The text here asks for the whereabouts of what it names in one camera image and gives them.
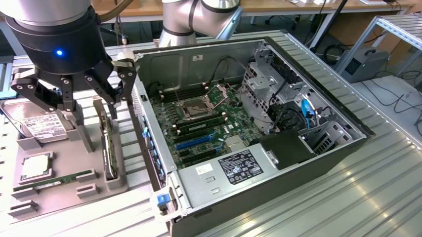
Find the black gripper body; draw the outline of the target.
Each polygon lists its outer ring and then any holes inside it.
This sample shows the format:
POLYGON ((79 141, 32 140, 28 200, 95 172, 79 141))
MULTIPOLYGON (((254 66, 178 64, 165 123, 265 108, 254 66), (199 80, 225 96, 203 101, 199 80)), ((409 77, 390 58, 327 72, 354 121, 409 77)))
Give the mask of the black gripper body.
POLYGON ((6 17, 6 22, 42 71, 56 75, 72 75, 91 69, 111 72, 111 57, 91 6, 79 19, 64 25, 31 26, 12 17, 6 17))

